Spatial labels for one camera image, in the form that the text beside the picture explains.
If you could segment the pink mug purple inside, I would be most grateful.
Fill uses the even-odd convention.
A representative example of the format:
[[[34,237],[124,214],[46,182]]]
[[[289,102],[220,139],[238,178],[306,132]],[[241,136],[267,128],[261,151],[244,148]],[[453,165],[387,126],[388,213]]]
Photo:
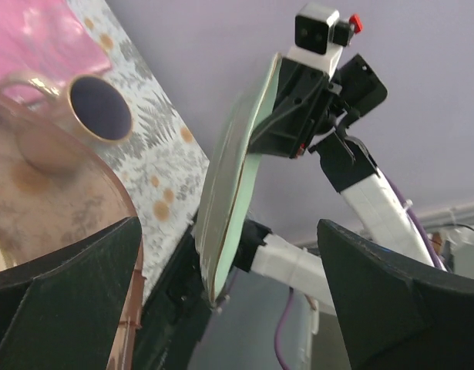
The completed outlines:
[[[48,173],[75,171],[87,154],[72,142],[79,141],[95,153],[129,139],[133,115],[122,94],[95,75],[77,75],[63,87],[37,72],[12,72],[0,81],[0,93],[14,86],[26,86],[41,93],[45,106],[37,111],[50,127],[63,131],[55,139],[37,128],[19,129],[18,148],[34,167]]]

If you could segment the green rimmed plate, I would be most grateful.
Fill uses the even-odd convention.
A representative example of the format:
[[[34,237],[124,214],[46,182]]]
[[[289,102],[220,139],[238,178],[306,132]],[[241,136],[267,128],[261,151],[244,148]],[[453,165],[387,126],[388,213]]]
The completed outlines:
[[[237,252],[254,191],[260,154],[249,154],[250,137],[273,111],[283,56],[239,96],[221,130],[207,168],[195,226],[195,246],[207,301],[218,300]]]

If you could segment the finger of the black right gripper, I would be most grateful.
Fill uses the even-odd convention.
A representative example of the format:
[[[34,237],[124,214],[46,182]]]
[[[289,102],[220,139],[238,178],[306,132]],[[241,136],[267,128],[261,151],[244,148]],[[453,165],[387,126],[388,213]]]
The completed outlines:
[[[273,112],[252,132],[248,152],[295,158],[309,125],[307,113],[301,108]]]

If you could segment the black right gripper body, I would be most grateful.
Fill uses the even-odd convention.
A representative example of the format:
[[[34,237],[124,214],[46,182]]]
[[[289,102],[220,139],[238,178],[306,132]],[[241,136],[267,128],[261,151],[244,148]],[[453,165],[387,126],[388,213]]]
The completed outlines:
[[[334,121],[354,110],[366,116],[388,95],[384,83],[357,54],[336,70],[332,80],[321,71],[284,58],[281,64],[274,111],[277,131],[274,155],[294,158],[313,137],[326,134]]]

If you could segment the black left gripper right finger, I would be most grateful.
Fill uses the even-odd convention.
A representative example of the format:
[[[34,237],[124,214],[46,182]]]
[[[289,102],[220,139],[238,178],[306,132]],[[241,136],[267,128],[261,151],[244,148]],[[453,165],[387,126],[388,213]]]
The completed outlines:
[[[317,236],[353,369],[474,369],[474,279],[331,220],[318,222]]]

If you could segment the pink transparent plastic bin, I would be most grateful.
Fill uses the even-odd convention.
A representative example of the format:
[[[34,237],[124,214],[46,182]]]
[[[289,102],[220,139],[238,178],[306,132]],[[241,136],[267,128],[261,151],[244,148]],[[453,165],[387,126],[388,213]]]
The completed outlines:
[[[37,128],[55,139],[67,137],[48,126],[47,119],[0,94],[0,272],[82,241],[124,218],[137,217],[125,187],[91,149],[73,140],[87,154],[86,162],[73,172],[48,173],[21,154],[16,134],[23,128]],[[132,365],[142,312],[142,262],[141,237],[104,369]]]

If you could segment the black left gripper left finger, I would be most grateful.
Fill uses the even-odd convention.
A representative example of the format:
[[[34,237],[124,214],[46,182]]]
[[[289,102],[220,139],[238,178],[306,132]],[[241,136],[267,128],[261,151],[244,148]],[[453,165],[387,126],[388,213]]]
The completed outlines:
[[[142,237],[137,217],[0,272],[0,369],[104,369]]]

